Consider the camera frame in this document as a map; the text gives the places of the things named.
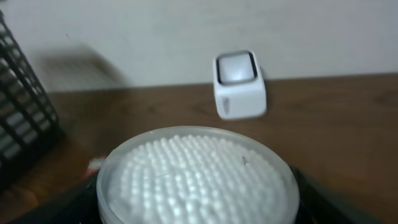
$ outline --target cotton swab container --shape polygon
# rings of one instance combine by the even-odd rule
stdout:
[[[105,224],[291,224],[299,189],[288,165],[257,141],[181,126],[117,147],[98,175]]]

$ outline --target black object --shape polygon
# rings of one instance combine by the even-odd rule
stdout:
[[[0,11],[0,192],[62,136],[58,116]]]
[[[300,191],[296,224],[378,224],[379,220],[338,200],[326,188],[291,167]],[[9,224],[101,224],[97,209],[96,175],[69,193]]]

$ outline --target white wall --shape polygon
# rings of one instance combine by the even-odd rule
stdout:
[[[212,58],[238,49],[255,51],[267,78],[398,71],[396,0],[7,0],[0,8],[49,91],[100,87],[43,77],[43,52],[77,44],[128,86],[211,82]]]

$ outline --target brown wooden surface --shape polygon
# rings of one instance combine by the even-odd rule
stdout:
[[[52,93],[67,138],[0,196],[0,223],[80,181],[88,161],[152,129],[199,125],[253,138],[374,216],[398,223],[398,76],[267,83],[265,116],[222,121],[211,85]]]

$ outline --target white cotton tip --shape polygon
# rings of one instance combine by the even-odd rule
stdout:
[[[283,223],[282,177],[256,151],[223,138],[174,136],[136,146],[108,189],[123,223]]]

